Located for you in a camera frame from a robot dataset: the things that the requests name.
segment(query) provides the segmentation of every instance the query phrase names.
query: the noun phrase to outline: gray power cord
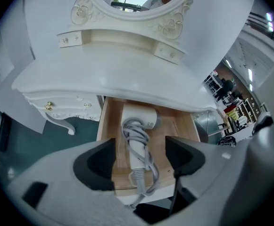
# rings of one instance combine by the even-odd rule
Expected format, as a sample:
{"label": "gray power cord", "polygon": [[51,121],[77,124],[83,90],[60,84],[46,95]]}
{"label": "gray power cord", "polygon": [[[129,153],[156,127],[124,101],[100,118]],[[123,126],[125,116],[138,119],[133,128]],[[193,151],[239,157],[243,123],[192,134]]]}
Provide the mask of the gray power cord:
{"label": "gray power cord", "polygon": [[[151,153],[148,150],[147,142],[149,141],[149,136],[145,132],[145,127],[143,126],[143,122],[138,118],[128,118],[126,119],[121,126],[121,131],[126,141],[126,148],[132,153],[135,157],[137,157],[140,161],[142,161],[145,165],[145,170],[151,170],[153,176],[153,185],[145,192],[139,195],[139,198],[130,205],[131,208],[135,209],[136,206],[145,198],[146,196],[152,195],[159,181],[159,170],[156,164],[154,163],[154,159]],[[144,144],[145,149],[145,157],[138,154],[135,150],[131,148],[129,145],[130,140],[139,141]],[[135,179],[137,181],[137,188],[139,191],[143,191],[145,187],[144,174],[142,174],[139,170],[133,171]]]}

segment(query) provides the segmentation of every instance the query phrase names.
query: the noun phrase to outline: coiled cord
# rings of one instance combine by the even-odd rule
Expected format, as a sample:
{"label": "coiled cord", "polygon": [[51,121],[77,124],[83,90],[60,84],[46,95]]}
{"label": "coiled cord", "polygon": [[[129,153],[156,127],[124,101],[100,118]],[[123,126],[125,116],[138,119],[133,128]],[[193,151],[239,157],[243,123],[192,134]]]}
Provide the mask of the coiled cord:
{"label": "coiled cord", "polygon": [[[159,181],[159,170],[151,153],[148,150],[147,142],[149,141],[149,136],[145,132],[145,127],[143,122],[138,118],[128,118],[126,119],[121,126],[121,131],[126,141],[126,148],[132,153],[135,157],[141,160],[144,163],[145,170],[151,170],[153,176],[153,184],[144,194],[140,194],[139,198],[131,205],[131,208],[135,209],[136,206],[143,200],[144,197],[152,195],[156,187],[158,186]],[[129,145],[130,140],[139,141],[144,144],[145,157],[138,154],[135,150]]]}

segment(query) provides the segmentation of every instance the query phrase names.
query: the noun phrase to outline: carved floral decoration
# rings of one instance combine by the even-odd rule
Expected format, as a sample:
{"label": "carved floral decoration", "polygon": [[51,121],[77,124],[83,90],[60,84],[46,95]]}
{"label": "carved floral decoration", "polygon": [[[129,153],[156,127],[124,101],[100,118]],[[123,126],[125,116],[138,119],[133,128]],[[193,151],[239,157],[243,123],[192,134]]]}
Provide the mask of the carved floral decoration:
{"label": "carved floral decoration", "polygon": [[51,115],[55,119],[63,120],[65,118],[69,117],[78,117],[80,119],[85,119],[85,120],[93,120],[93,121],[99,121],[100,115],[97,114],[80,114],[80,113],[53,113]]}
{"label": "carved floral decoration", "polygon": [[76,100],[78,100],[78,101],[83,101],[83,100],[84,100],[84,98],[79,97],[79,96],[76,96]]}
{"label": "carved floral decoration", "polygon": [[192,3],[193,0],[186,0],[180,10],[171,12],[162,19],[158,19],[157,23],[149,24],[148,27],[152,27],[154,32],[160,32],[170,40],[177,39],[183,30],[183,15],[190,9]]}
{"label": "carved floral decoration", "polygon": [[76,25],[83,25],[88,21],[95,22],[104,15],[93,9],[90,0],[76,0],[71,11],[71,20]]}

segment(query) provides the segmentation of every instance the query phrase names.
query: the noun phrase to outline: railing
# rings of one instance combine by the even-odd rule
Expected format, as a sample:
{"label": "railing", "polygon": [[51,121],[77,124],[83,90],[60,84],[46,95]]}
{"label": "railing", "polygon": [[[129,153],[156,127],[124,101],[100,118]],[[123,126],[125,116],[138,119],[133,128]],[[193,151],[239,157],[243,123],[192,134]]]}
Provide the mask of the railing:
{"label": "railing", "polygon": [[112,2],[111,6],[114,8],[122,8],[123,11],[140,12],[141,6],[123,2]]}
{"label": "railing", "polygon": [[273,31],[269,30],[268,22],[269,21],[265,17],[255,13],[250,13],[246,25],[249,25],[251,28],[261,32],[274,41],[274,22],[272,22]]}

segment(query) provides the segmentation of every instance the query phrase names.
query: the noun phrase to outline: white vanity table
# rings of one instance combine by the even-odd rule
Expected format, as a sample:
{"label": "white vanity table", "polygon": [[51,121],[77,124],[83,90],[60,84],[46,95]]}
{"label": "white vanity table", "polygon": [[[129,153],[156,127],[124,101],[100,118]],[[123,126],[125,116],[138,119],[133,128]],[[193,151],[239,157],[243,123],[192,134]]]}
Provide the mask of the white vanity table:
{"label": "white vanity table", "polygon": [[68,31],[57,35],[59,51],[33,61],[12,85],[69,134],[75,129],[64,119],[76,116],[100,121],[98,140],[117,138],[113,181],[124,204],[137,193],[128,181],[129,164],[119,133],[123,102],[147,103],[162,115],[162,126],[151,132],[149,144],[153,157],[160,158],[161,182],[148,202],[173,193],[165,133],[199,141],[191,113],[216,109],[200,81],[181,63],[187,53],[180,48],[179,37],[192,2],[172,0],[154,10],[128,13],[103,0],[76,0]]}

